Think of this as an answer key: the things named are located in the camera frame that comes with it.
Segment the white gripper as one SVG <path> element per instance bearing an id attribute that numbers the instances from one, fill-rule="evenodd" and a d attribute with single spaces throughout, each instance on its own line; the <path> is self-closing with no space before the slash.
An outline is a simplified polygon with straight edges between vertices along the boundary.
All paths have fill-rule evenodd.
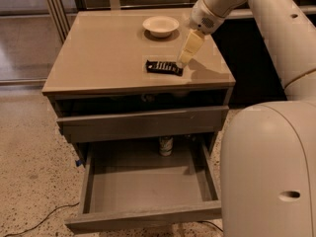
<path id="1" fill-rule="evenodd" d="M 177 63 L 187 65 L 204 43 L 204 35 L 213 34 L 224 22 L 224 19 L 214 15 L 203 0 L 197 0 L 192 8 L 189 31 L 179 52 Z"/>

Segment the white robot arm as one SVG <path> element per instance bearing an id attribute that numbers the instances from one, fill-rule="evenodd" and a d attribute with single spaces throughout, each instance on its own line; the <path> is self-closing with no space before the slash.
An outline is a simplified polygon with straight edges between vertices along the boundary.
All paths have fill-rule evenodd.
<path id="1" fill-rule="evenodd" d="M 197 0 L 178 61 L 248 4 L 286 98 L 240 111 L 220 152 L 224 237 L 316 237 L 316 27 L 293 0 Z"/>

